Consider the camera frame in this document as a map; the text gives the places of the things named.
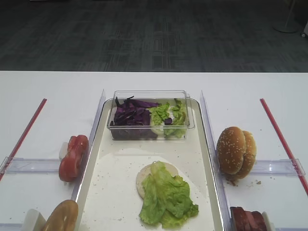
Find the green lettuce leaf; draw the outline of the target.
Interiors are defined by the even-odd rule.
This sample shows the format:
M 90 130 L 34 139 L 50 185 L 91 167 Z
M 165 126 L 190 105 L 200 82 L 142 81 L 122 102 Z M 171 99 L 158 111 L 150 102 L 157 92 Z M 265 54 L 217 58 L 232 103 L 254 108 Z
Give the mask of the green lettuce leaf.
M 151 175 L 142 182 L 145 196 L 139 217 L 147 225 L 176 229 L 199 213 L 190 198 L 190 186 L 180 176 L 171 176 L 162 161 L 151 164 Z

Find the green lettuce in container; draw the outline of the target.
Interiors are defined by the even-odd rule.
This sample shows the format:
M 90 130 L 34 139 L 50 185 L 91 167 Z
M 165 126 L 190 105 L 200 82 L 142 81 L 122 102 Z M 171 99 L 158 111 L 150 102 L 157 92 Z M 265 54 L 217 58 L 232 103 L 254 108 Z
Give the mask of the green lettuce in container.
M 186 129 L 179 128 L 185 125 L 186 120 L 186 104 L 179 100 L 174 99 L 173 105 L 169 102 L 159 104 L 157 107 L 149 108 L 151 115 L 151 126 L 176 126 L 177 128 L 152 128 L 159 137 L 166 139 L 182 139 L 185 136 Z

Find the tomato slices stack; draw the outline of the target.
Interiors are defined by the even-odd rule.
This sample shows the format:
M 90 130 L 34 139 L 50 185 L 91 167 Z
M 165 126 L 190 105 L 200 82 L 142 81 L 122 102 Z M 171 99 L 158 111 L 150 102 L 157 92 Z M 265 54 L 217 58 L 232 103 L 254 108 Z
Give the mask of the tomato slices stack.
M 66 154 L 59 165 L 59 178 L 64 182 L 73 182 L 79 175 L 81 161 L 88 151 L 89 141 L 87 136 L 71 136 Z

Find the meat patties stack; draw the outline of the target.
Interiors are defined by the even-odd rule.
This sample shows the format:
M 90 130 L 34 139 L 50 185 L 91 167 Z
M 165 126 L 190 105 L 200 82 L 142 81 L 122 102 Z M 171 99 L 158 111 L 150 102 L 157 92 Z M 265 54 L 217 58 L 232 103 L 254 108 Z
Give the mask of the meat patties stack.
M 234 231 L 268 231 L 264 216 L 258 211 L 245 211 L 242 207 L 230 207 Z

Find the white pusher block by meat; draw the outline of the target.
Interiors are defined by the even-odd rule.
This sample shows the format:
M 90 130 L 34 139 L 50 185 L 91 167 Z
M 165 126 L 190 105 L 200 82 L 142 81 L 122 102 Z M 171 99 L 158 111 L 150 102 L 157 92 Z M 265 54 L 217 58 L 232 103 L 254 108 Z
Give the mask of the white pusher block by meat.
M 274 224 L 270 221 L 267 212 L 262 212 L 262 217 L 266 225 L 267 231 L 276 231 Z

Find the clear plastic vegetable container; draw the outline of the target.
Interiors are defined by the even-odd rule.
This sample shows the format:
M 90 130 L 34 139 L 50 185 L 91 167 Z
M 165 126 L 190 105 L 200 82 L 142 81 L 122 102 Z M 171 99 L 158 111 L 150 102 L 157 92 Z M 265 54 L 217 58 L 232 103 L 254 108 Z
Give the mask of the clear plastic vegetable container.
M 182 140 L 194 128 L 192 102 L 184 90 L 118 90 L 107 127 L 114 140 Z

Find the bottom bun half on tray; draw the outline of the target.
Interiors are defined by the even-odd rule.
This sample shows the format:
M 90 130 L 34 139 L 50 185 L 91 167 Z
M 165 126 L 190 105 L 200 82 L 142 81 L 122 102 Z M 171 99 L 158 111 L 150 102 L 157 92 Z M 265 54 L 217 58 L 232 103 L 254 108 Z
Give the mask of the bottom bun half on tray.
M 163 162 L 166 170 L 171 174 L 171 176 L 177 176 L 179 174 L 176 167 L 174 167 L 172 164 Z M 139 194 L 139 196 L 144 199 L 145 196 L 145 189 L 142 185 L 142 182 L 146 179 L 148 175 L 151 175 L 151 164 L 145 166 L 140 170 L 140 172 L 136 176 L 136 189 Z

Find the long clear divider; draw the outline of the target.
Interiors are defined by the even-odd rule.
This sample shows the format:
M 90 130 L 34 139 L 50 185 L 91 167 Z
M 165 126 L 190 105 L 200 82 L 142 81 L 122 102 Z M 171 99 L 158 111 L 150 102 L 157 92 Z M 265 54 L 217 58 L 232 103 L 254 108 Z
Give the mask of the long clear divider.
M 80 176 L 77 178 L 77 180 L 75 182 L 75 186 L 74 186 L 74 189 L 73 189 L 73 192 L 72 192 L 72 195 L 71 195 L 71 200 L 74 200 L 75 202 L 78 202 L 78 199 L 81 197 L 82 183 L 85 181 L 86 171 L 87 171 L 87 168 L 89 166 L 93 142 L 94 142 L 94 139 L 95 139 L 95 136 L 96 136 L 98 126 L 99 126 L 104 102 L 105 102 L 105 90 L 103 89 L 99 103 L 98 103 L 98 106 L 97 106 L 97 111 L 96 111 L 95 118 L 94 118 L 94 121 L 93 121 L 93 124 L 92 124 L 92 128 L 91 128 L 91 131 L 90 131 L 89 139 L 88 139 L 88 142 L 89 142 L 88 150 L 85 153 L 84 157 L 82 158 L 81 173 L 80 173 Z
M 208 114 L 208 108 L 206 105 L 206 99 L 203 91 L 200 95 L 200 106 L 202 110 L 203 124 L 205 129 L 205 136 L 207 140 L 209 160 L 212 169 L 212 175 L 215 185 L 216 198 L 218 201 L 218 209 L 220 213 L 220 223 L 223 231 L 232 231 L 232 221 L 230 217 L 230 210 L 228 201 L 225 194 L 225 188 L 223 184 L 223 178 L 219 170 L 219 164 L 217 159 L 216 146 L 213 138 L 213 132 L 211 128 L 211 122 Z

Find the metal tray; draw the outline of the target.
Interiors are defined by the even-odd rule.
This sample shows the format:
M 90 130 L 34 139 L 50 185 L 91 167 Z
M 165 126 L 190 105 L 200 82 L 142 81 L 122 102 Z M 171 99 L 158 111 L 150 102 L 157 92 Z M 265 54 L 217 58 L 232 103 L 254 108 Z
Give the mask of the metal tray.
M 139 218 L 142 206 L 136 188 L 138 172 L 154 161 L 177 168 L 190 186 L 198 216 L 189 219 L 184 231 L 221 231 L 223 222 L 212 174 L 199 102 L 191 101 L 195 122 L 183 140 L 115 141 L 107 128 L 112 102 L 107 100 L 93 143 L 90 167 L 78 200 L 82 231 L 150 231 Z

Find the red strip right side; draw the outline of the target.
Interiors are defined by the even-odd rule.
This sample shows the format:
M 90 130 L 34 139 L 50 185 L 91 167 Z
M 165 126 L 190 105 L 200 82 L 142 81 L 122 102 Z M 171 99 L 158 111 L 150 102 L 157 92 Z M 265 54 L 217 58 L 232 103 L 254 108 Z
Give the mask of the red strip right side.
M 273 114 L 271 113 L 271 111 L 270 111 L 270 109 L 269 109 L 265 99 L 261 98 L 260 102 L 261 102 L 261 104 L 262 104 L 262 106 L 263 106 L 263 108 L 264 108 L 264 110 L 265 110 L 265 112 L 266 112 L 266 114 L 267 114 L 267 116 L 268 116 L 268 118 L 269 118 L 273 128 L 274 128 L 274 130 L 276 131 L 277 136 L 278 136 L 278 138 L 279 138 L 279 140 L 280 140 L 280 142 L 281 142 L 281 144 L 282 144 L 286 154 L 288 155 L 289 159 L 291 160 L 292 165 L 293 165 L 293 167 L 294 167 L 294 169 L 295 169 L 295 171 L 297 173 L 297 176 L 298 176 L 298 178 L 299 178 L 299 180 L 300 180 L 300 182 L 301 182 L 301 184 L 302 184 L 306 194 L 308 194 L 308 183 L 307 183 L 306 178 L 305 178 L 305 176 L 303 174 L 303 171 L 299 168 L 299 164 L 297 163 L 297 161 L 296 161 L 296 159 L 295 159 L 291 149 L 289 148 L 288 143 L 285 140 L 285 138 L 284 138 L 284 136 L 283 136 L 283 134 L 282 134 L 278 124 L 276 123 L 275 118 L 274 118 Z

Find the red strip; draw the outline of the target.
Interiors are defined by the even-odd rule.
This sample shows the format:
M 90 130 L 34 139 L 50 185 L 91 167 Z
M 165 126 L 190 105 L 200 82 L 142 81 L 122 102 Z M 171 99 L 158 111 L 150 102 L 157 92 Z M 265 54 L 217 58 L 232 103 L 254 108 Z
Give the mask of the red strip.
M 297 163 L 297 161 L 296 161 L 296 159 L 295 159 L 291 149 L 289 148 L 288 143 L 285 140 L 285 138 L 284 138 L 284 136 L 283 136 L 283 134 L 282 134 L 278 124 L 276 123 L 275 118 L 274 118 L 273 114 L 271 113 L 271 111 L 270 111 L 270 109 L 269 109 L 265 99 L 261 98 L 260 102 L 261 102 L 261 104 L 262 104 L 262 106 L 263 106 L 263 108 L 264 108 L 264 110 L 265 110 L 265 112 L 266 112 L 266 114 L 267 114 L 267 116 L 268 116 L 268 118 L 269 118 L 273 128 L 274 128 L 274 130 L 276 131 L 277 136 L 278 136 L 278 138 L 279 138 L 279 140 L 280 140 L 280 142 L 281 142 L 281 144 L 282 144 L 286 154 L 288 155 L 289 159 L 291 160 L 292 165 L 293 165 L 293 167 L 294 167 L 294 169 L 295 169 L 295 171 L 297 173 L 297 176 L 298 176 L 298 178 L 299 178 L 299 180 L 300 180 L 300 182 L 301 182 L 301 184 L 302 184 L 306 194 L 308 194 L 308 183 L 307 183 L 306 178 L 305 178 L 305 176 L 303 174 L 303 171 L 299 168 L 299 164 Z
M 26 126 L 25 130 L 23 131 L 22 135 L 20 136 L 19 140 L 17 141 L 16 145 L 14 146 L 13 150 L 11 151 L 10 155 L 3 160 L 1 168 L 0 168 L 0 179 L 3 178 L 3 176 L 5 174 L 5 170 L 7 169 L 9 164 L 12 162 L 12 160 L 15 157 L 17 151 L 21 147 L 24 139 L 26 138 L 27 134 L 29 133 L 30 129 L 32 128 L 32 126 L 33 126 L 34 122 L 36 121 L 38 115 L 40 114 L 41 110 L 43 109 L 46 101 L 47 101 L 46 98 L 42 99 L 42 101 L 39 104 L 38 108 L 36 109 L 35 113 L 31 117 L 28 125 Z

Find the long clear divider right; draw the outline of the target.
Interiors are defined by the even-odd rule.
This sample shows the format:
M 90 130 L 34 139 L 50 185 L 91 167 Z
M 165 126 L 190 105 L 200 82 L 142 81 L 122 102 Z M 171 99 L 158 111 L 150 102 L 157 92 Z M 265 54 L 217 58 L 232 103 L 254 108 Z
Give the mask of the long clear divider right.
M 211 122 L 208 114 L 208 108 L 206 105 L 206 99 L 203 91 L 200 95 L 200 106 L 202 110 L 203 124 L 205 129 L 205 136 L 207 140 L 209 160 L 212 169 L 212 175 L 215 185 L 216 198 L 218 201 L 218 209 L 220 213 L 220 223 L 223 231 L 232 231 L 232 221 L 230 217 L 230 210 L 228 201 L 225 194 L 225 188 L 223 184 L 223 178 L 219 170 L 219 164 L 217 159 L 216 146 L 213 138 L 213 132 L 211 128 Z

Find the red strip left side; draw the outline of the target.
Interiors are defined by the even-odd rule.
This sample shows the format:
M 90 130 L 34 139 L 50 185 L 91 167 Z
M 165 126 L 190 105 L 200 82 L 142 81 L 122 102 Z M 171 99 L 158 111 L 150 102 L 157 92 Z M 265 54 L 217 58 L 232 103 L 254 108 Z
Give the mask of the red strip left side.
M 31 117 L 28 125 L 26 126 L 25 130 L 23 131 L 22 135 L 20 136 L 19 140 L 17 141 L 16 145 L 14 146 L 13 150 L 11 151 L 10 155 L 3 160 L 1 168 L 0 168 L 0 179 L 3 178 L 3 176 L 5 174 L 5 170 L 7 169 L 9 164 L 12 162 L 12 160 L 15 157 L 17 151 L 21 147 L 24 139 L 26 138 L 27 134 L 29 133 L 30 129 L 32 128 L 32 126 L 33 126 L 34 122 L 36 121 L 38 115 L 40 114 L 41 110 L 43 109 L 46 101 L 47 101 L 46 98 L 42 99 L 42 101 L 39 104 L 38 108 L 36 109 L 35 113 Z

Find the toasted bun slice left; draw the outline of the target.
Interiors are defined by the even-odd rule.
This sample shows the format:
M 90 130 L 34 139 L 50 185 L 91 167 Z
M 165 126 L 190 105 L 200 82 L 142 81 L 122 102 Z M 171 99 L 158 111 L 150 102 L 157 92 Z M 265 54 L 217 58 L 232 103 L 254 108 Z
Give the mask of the toasted bun slice left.
M 73 200 L 61 202 L 51 213 L 42 231 L 73 231 L 78 216 L 78 204 Z

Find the clear rail by tomato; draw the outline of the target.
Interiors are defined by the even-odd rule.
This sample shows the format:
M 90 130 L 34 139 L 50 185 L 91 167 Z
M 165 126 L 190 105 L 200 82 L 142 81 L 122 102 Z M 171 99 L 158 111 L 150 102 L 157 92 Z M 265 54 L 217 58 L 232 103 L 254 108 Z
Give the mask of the clear rail by tomato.
M 6 157 L 0 166 L 1 174 L 58 173 L 59 159 L 31 159 Z

